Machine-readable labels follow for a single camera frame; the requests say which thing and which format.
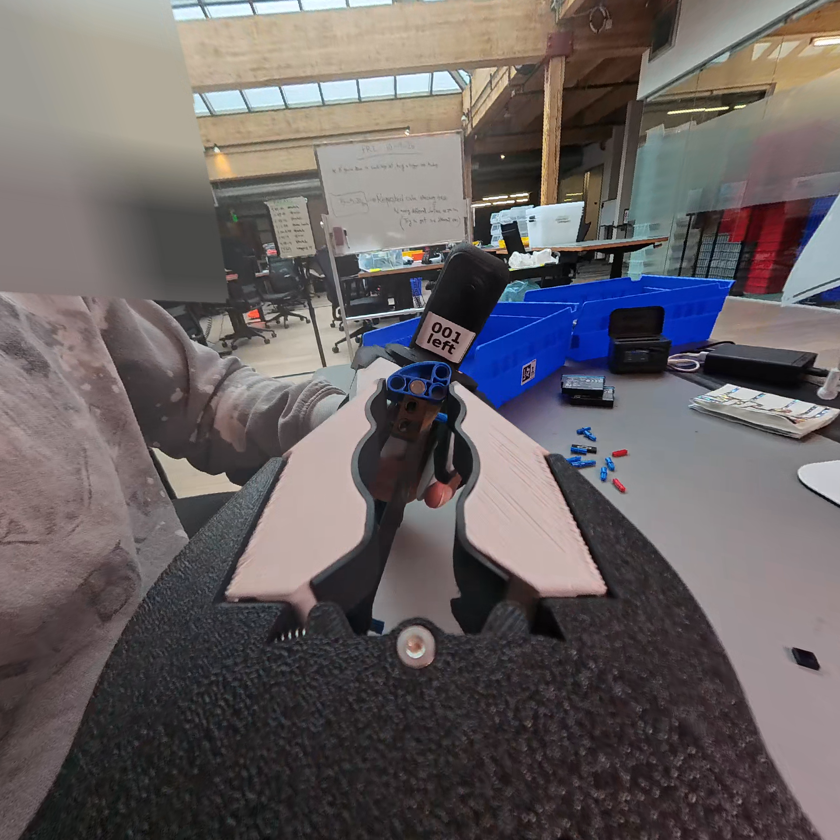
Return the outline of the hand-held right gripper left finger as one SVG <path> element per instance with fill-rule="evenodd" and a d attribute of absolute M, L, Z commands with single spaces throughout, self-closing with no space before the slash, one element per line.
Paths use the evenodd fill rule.
<path fill-rule="evenodd" d="M 229 603 L 284 603 L 300 624 L 330 602 L 370 632 L 394 531 L 368 487 L 384 445 L 385 381 L 362 386 L 287 452 L 225 590 Z"/>

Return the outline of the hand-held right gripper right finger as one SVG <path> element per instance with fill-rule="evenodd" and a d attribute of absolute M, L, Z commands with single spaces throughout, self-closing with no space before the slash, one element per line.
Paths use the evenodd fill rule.
<path fill-rule="evenodd" d="M 558 634 L 550 602 L 608 596 L 550 454 L 465 385 L 449 387 L 446 472 L 459 478 L 451 611 L 480 634 L 502 604 L 527 628 Z"/>

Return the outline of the black angled beam with holes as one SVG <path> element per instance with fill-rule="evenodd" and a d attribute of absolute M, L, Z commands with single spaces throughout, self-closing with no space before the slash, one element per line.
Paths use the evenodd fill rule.
<path fill-rule="evenodd" d="M 393 406 L 391 437 L 407 443 L 417 441 L 424 430 L 424 402 L 407 397 Z"/>

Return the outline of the blue curved brick piece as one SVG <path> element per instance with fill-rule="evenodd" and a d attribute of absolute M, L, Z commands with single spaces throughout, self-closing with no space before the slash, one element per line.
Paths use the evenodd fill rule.
<path fill-rule="evenodd" d="M 441 403 L 448 394 L 452 369 L 443 362 L 421 361 L 403 366 L 386 380 L 390 399 Z"/>

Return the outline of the person's left forearm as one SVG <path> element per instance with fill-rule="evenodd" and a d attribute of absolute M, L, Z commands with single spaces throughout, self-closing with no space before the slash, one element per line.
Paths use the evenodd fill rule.
<path fill-rule="evenodd" d="M 345 394 L 289 385 L 192 341 L 152 301 L 86 298 L 145 443 L 209 475 L 256 470 L 334 414 Z"/>

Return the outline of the grey desk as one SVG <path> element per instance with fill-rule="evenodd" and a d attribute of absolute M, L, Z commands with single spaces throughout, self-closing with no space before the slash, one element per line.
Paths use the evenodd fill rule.
<path fill-rule="evenodd" d="M 344 692 L 288 838 L 838 838 L 838 510 L 796 478 L 830 459 L 691 412 L 630 377 L 595 415 L 628 492 L 569 470 L 605 605 L 560 638 L 445 642 L 444 676 Z M 812 651 L 820 671 L 798 666 Z"/>

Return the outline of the blue and red pieces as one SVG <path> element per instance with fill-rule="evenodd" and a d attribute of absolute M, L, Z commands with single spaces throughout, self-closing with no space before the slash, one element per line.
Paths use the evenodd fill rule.
<path fill-rule="evenodd" d="M 579 439 L 575 440 L 571 446 L 582 445 L 597 447 L 597 437 L 591 426 L 579 427 L 575 431 L 575 434 Z M 612 458 L 612 452 L 603 451 L 602 453 L 599 453 L 599 449 L 597 447 L 596 455 L 572 456 L 571 446 L 570 452 L 565 458 L 566 462 L 570 466 L 576 469 L 597 468 L 599 480 L 604 483 L 612 481 L 612 479 L 616 477 L 616 463 L 615 459 Z"/>

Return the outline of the blue plastic bin with label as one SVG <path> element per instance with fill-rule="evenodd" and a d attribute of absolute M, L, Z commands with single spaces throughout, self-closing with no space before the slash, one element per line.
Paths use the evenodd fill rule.
<path fill-rule="evenodd" d="M 367 332 L 351 366 L 384 358 L 402 367 L 425 359 L 415 350 L 429 351 L 431 361 L 452 368 L 454 382 L 499 407 L 564 365 L 573 326 L 574 306 L 562 302 L 498 303 L 482 329 L 429 311 Z"/>

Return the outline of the white storage box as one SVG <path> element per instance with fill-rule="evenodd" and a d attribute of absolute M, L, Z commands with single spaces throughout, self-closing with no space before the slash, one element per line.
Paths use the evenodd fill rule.
<path fill-rule="evenodd" d="M 585 203 L 568 202 L 540 205 L 526 212 L 528 246 L 550 249 L 574 245 L 581 240 Z"/>

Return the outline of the whiteboard on stand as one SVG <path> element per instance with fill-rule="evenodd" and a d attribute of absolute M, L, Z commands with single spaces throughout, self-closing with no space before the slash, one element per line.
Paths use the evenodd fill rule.
<path fill-rule="evenodd" d="M 461 132 L 401 134 L 381 140 L 321 143 L 315 146 L 318 176 L 327 213 L 322 216 L 332 270 L 338 256 L 375 251 L 405 252 L 466 241 L 471 234 L 465 191 Z M 440 265 L 362 271 L 387 303 L 376 319 L 406 319 L 423 310 L 411 281 L 436 273 Z M 351 324 L 365 316 L 342 315 L 350 360 L 359 344 Z"/>

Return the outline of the paper flip chart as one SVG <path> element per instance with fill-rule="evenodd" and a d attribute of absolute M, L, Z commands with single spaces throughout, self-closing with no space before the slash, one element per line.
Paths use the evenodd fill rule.
<path fill-rule="evenodd" d="M 275 236 L 277 255 L 299 259 L 317 254 L 308 199 L 304 196 L 271 199 L 265 202 Z"/>

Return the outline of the person's camouflage sweatshirt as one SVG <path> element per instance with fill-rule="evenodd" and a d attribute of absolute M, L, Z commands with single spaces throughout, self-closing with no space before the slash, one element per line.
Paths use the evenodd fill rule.
<path fill-rule="evenodd" d="M 2 293 L 2 838 L 37 811 L 186 543 L 146 438 L 187 430 L 198 350 L 144 301 Z"/>

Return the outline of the folded printed booklet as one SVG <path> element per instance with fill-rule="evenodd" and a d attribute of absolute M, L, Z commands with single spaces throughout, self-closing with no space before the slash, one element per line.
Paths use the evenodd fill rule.
<path fill-rule="evenodd" d="M 733 384 L 694 397 L 689 408 L 794 440 L 823 431 L 839 416 L 834 407 Z"/>

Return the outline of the black power adapter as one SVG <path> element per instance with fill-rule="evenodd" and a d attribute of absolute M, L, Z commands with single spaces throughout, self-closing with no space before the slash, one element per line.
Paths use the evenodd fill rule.
<path fill-rule="evenodd" d="M 701 369 L 727 382 L 745 380 L 795 385 L 807 376 L 825 378 L 828 369 L 816 365 L 816 353 L 738 343 L 718 343 L 705 350 Z"/>

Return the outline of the white book stand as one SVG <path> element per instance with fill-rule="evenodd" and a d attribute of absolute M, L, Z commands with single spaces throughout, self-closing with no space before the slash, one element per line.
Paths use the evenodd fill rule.
<path fill-rule="evenodd" d="M 780 303 L 790 306 L 839 286 L 839 197 L 806 243 L 782 290 Z M 812 463 L 799 468 L 803 486 L 839 505 L 839 461 Z"/>

